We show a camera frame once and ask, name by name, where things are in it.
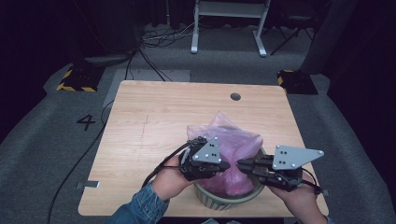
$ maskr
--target wooden table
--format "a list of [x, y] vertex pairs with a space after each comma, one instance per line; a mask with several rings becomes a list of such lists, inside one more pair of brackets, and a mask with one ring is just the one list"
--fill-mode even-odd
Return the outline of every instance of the wooden table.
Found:
[[[239, 101], [230, 95], [237, 92]], [[207, 125], [221, 111], [242, 130], [259, 133], [263, 148], [304, 147], [285, 92], [278, 86], [122, 81], [89, 176], [99, 188], [85, 188], [78, 211], [111, 216], [131, 201], [147, 175], [187, 141], [187, 126]], [[311, 164], [305, 168], [313, 172]], [[318, 204], [329, 211], [322, 195]], [[172, 199], [167, 217], [291, 217], [268, 188], [229, 210], [204, 207], [193, 186]]]

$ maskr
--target gray carpet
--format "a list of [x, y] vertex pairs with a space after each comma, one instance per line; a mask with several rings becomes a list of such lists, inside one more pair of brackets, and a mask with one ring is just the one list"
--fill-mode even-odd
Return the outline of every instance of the gray carpet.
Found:
[[[198, 53], [190, 54], [191, 37], [166, 48], [143, 49], [162, 70], [190, 71], [190, 82], [276, 85], [276, 72], [297, 69], [309, 48], [304, 34], [274, 56], [260, 57], [252, 27], [201, 32]], [[278, 30], [263, 38], [267, 51], [282, 41]], [[0, 146], [0, 223], [45, 223], [51, 199], [66, 174], [102, 128], [110, 108], [103, 105], [119, 69], [108, 67], [98, 92], [56, 91], [69, 65], [45, 84], [47, 97], [12, 130]], [[132, 70], [150, 67], [136, 54]], [[330, 217], [337, 223], [396, 223], [388, 190], [364, 153], [345, 118], [326, 95], [329, 80], [313, 76], [319, 95], [288, 95], [306, 147], [324, 150], [314, 162], [321, 186], [328, 189]], [[87, 131], [79, 119], [92, 115]], [[104, 223], [107, 217], [82, 217], [78, 204], [99, 141], [65, 182], [52, 211], [51, 223]]]

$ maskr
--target denim jacket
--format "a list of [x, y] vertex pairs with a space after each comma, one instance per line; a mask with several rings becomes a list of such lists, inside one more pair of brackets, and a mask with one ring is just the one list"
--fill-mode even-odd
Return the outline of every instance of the denim jacket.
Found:
[[[168, 208], [169, 200], [163, 202], [155, 193], [151, 183], [147, 184], [139, 192], [137, 192], [129, 203], [122, 205], [111, 218], [107, 224], [123, 224], [123, 223], [141, 223], [141, 224], [155, 224], [165, 214]], [[237, 224], [238, 222], [232, 221], [230, 224]], [[203, 224], [219, 224], [213, 218]]]

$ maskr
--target yellow and black hazard stripe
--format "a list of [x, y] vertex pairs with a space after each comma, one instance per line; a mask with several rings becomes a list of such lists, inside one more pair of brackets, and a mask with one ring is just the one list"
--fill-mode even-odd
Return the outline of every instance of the yellow and black hazard stripe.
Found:
[[97, 86], [104, 72], [104, 68], [93, 68], [81, 74], [79, 70], [70, 67], [64, 74], [61, 83], [56, 88], [57, 91], [97, 91]]

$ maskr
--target wire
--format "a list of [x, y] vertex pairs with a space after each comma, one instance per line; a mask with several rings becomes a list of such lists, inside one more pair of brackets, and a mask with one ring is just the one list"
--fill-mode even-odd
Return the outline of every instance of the wire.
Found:
[[128, 77], [128, 70], [129, 70], [129, 65], [131, 64], [131, 61], [132, 61], [132, 58], [129, 59], [128, 64], [126, 65], [124, 80], [126, 80], [126, 78]]
[[146, 177], [145, 182], [143, 182], [142, 188], [145, 187], [145, 186], [149, 183], [149, 181], [150, 181], [150, 179], [151, 179], [152, 177], [154, 177], [156, 174], [158, 174], [158, 173], [161, 171], [161, 169], [165, 166], [165, 164], [166, 164], [171, 158], [173, 158], [174, 156], [176, 156], [176, 154], [177, 154], [179, 151], [183, 150], [183, 149], [184, 149], [185, 147], [187, 147], [189, 144], [190, 144], [190, 143], [187, 142], [187, 143], [185, 143], [183, 146], [181, 146], [181, 147], [179, 147], [178, 149], [176, 149], [174, 152], [172, 152], [172, 154], [170, 154], [168, 157], [166, 157], [157, 167], [155, 167], [154, 171], [151, 172], [151, 174], [149, 174], [148, 177]]
[[79, 7], [79, 5], [77, 4], [76, 0], [73, 0], [73, 3], [74, 3], [74, 5], [76, 6], [76, 8], [77, 8], [79, 14], [81, 15], [82, 19], [85, 21], [85, 23], [87, 24], [88, 28], [90, 29], [90, 31], [91, 31], [93, 37], [96, 39], [96, 41], [98, 41], [98, 43], [99, 43], [104, 49], [107, 49], [108, 51], [113, 52], [113, 53], [121, 53], [121, 54], [130, 53], [130, 51], [127, 51], [127, 52], [120, 52], [120, 51], [116, 51], [116, 50], [114, 50], [114, 49], [108, 48], [108, 47], [99, 39], [99, 37], [95, 34], [95, 32], [93, 31], [93, 29], [92, 29], [90, 23], [88, 22], [87, 18], [84, 16], [84, 13], [82, 13], [82, 10], [81, 10], [81, 8]]
[[303, 170], [304, 170], [305, 172], [307, 172], [307, 173], [312, 177], [312, 179], [314, 179], [314, 183], [315, 183], [315, 185], [317, 185], [318, 183], [317, 183], [317, 180], [315, 179], [314, 175], [312, 175], [312, 173], [309, 172], [309, 171], [307, 171], [305, 168], [303, 168]]
[[170, 81], [173, 81], [169, 76], [167, 76], [163, 71], [161, 71], [160, 69], [157, 68], [157, 66], [149, 60], [149, 57], [142, 51], [142, 49], [139, 49], [140, 54], [143, 56], [143, 59], [146, 61], [146, 63], [148, 63], [148, 65], [158, 74], [158, 76], [160, 76], [160, 78], [165, 81], [165, 78], [163, 78], [163, 75], [165, 77], [167, 77]]
[[[134, 57], [134, 54], [131, 56], [131, 58], [129, 59], [129, 62], [127, 64], [127, 69], [126, 69], [126, 73], [125, 73], [125, 79], [128, 75], [128, 68], [130, 66], [131, 60]], [[107, 125], [107, 121], [103, 120], [103, 115], [105, 113], [106, 108], [111, 105], [112, 103], [114, 103], [114, 100], [110, 101], [110, 103], [108, 103], [103, 109], [102, 109], [102, 113], [100, 116], [100, 119], [102, 121], [102, 129], [100, 130], [100, 132], [96, 135], [96, 137], [93, 139], [93, 141], [91, 142], [90, 146], [85, 150], [85, 152], [79, 157], [78, 161], [74, 164], [74, 166], [72, 167], [72, 169], [69, 171], [69, 173], [67, 173], [66, 177], [64, 178], [64, 180], [62, 181], [61, 185], [58, 187], [58, 189], [55, 192], [55, 195], [52, 198], [51, 204], [49, 206], [49, 213], [47, 216], [47, 223], [50, 224], [50, 217], [52, 214], [52, 209], [53, 209], [53, 205], [55, 205], [55, 201], [56, 198], [58, 197], [59, 192], [61, 191], [62, 187], [64, 186], [64, 183], [67, 181], [67, 179], [69, 178], [69, 176], [74, 172], [74, 170], [76, 169], [76, 167], [79, 165], [79, 163], [82, 161], [82, 159], [84, 159], [84, 157], [87, 155], [87, 153], [91, 150], [91, 148], [93, 147], [93, 145], [95, 144], [95, 142], [99, 139], [100, 135], [102, 134], [102, 132], [105, 130], [105, 127]]]
[[55, 205], [55, 201], [56, 198], [58, 197], [59, 192], [61, 191], [62, 187], [64, 186], [64, 183], [67, 181], [67, 179], [69, 178], [69, 176], [73, 173], [73, 171], [76, 169], [76, 167], [78, 166], [78, 164], [82, 161], [82, 159], [84, 159], [84, 157], [87, 155], [87, 153], [91, 150], [91, 148], [93, 147], [93, 145], [95, 144], [95, 142], [99, 139], [100, 135], [102, 134], [103, 130], [105, 129], [106, 124], [103, 125], [102, 129], [100, 130], [100, 132], [96, 135], [96, 137], [93, 139], [93, 141], [91, 142], [90, 146], [85, 150], [85, 152], [81, 155], [81, 157], [78, 159], [78, 161], [74, 164], [74, 166], [72, 167], [72, 169], [69, 171], [69, 173], [66, 175], [66, 177], [64, 178], [64, 180], [62, 181], [61, 185], [59, 186], [59, 188], [56, 190], [55, 195], [52, 198], [51, 204], [49, 206], [49, 213], [47, 216], [47, 223], [50, 224], [50, 216], [52, 213], [52, 209], [53, 209], [53, 205]]

